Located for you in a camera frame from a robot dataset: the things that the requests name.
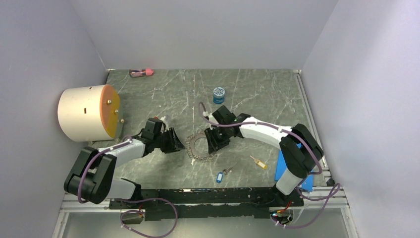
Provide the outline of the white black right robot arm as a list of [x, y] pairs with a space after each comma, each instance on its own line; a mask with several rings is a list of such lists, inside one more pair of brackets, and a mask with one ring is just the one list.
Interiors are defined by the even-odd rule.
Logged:
[[198, 110], [202, 118], [210, 124], [205, 129], [210, 154], [229, 145], [231, 137], [253, 139], [279, 149], [286, 168], [271, 188], [269, 202], [274, 201], [279, 206], [291, 202], [296, 188], [309, 175], [314, 174], [314, 167], [321, 167], [320, 160], [324, 152], [303, 124], [279, 126], [249, 114], [236, 116], [226, 106], [209, 113], [202, 102], [199, 102]]

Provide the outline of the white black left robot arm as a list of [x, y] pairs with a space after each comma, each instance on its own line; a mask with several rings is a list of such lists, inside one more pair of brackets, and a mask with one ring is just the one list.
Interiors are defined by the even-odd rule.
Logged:
[[163, 118], [149, 118], [138, 134], [127, 136], [120, 143], [105, 148], [83, 148], [63, 189], [77, 197], [79, 203], [102, 203], [105, 199], [122, 200], [129, 208], [142, 201], [140, 184], [125, 178], [114, 178], [115, 169], [159, 149], [165, 154], [185, 149], [174, 128]]

